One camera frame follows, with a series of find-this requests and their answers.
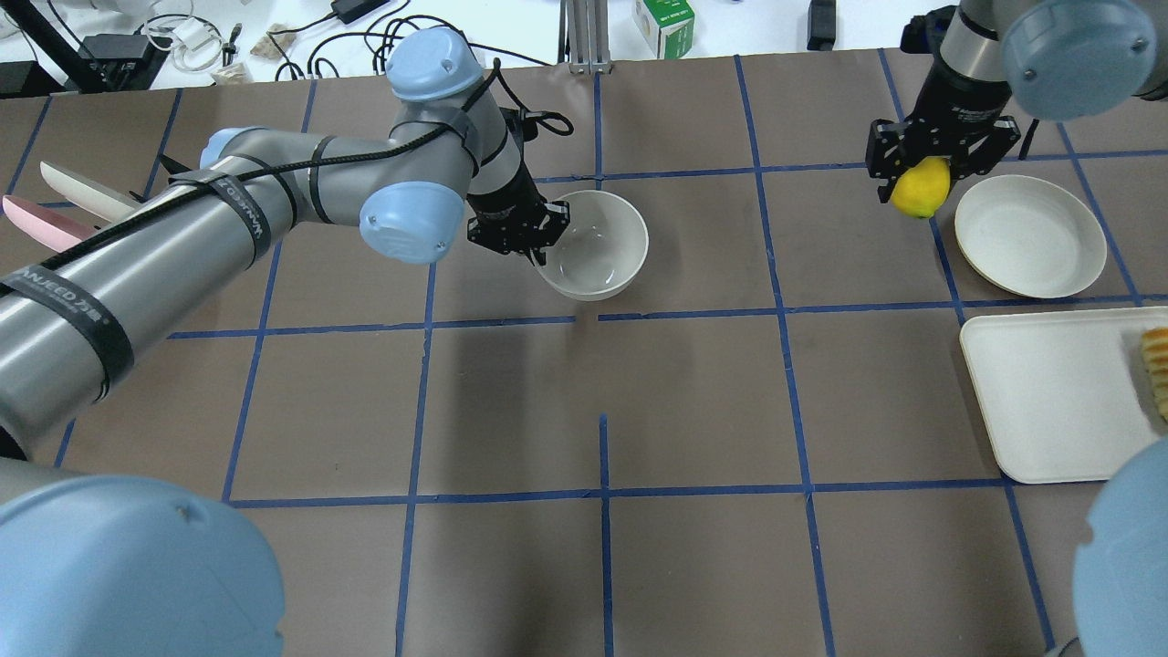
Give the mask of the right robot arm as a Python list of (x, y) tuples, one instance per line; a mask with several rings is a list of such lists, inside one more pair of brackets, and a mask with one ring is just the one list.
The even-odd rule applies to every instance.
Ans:
[[(1163, 1), (961, 1), (917, 16), (901, 49), (930, 55), (904, 120), (874, 120), (865, 166), (880, 200), (929, 219), (981, 177), (953, 228), (976, 274), (1056, 299), (1106, 262), (1101, 224), (1033, 177), (993, 177), (1035, 122), (1164, 99)], [(968, 320), (959, 344), (997, 465), (1026, 484), (1101, 482), (1071, 575), (1072, 639), (1055, 656), (1164, 655), (1164, 307)]]

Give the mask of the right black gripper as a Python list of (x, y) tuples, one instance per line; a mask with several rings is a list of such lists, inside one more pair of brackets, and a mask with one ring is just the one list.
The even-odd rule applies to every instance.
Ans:
[(964, 179), (996, 167), (1021, 141), (1017, 120), (1004, 115), (1009, 99), (1007, 87), (927, 87), (905, 120), (874, 120), (865, 167), (881, 182), (880, 203), (889, 203), (901, 177), (931, 155), (945, 157), (950, 193)]

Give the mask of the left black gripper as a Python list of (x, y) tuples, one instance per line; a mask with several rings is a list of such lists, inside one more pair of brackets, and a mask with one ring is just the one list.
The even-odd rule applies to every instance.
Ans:
[(544, 251), (570, 224), (570, 203), (548, 201), (526, 168), (500, 191), (470, 194), (467, 202), (473, 210), (467, 240), (500, 255), (524, 255), (531, 267), (545, 267)]

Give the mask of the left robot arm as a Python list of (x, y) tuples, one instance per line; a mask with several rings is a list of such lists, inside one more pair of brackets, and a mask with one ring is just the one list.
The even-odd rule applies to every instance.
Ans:
[(409, 265), (456, 237), (543, 265), (570, 224), (523, 162), (463, 35), (409, 34), (387, 65), (384, 146), (246, 126), (128, 217), (4, 277), (4, 655), (279, 656), (274, 549), (225, 503), (137, 475), (70, 473), (26, 448), (128, 378), (186, 316), (300, 222), (356, 227)]

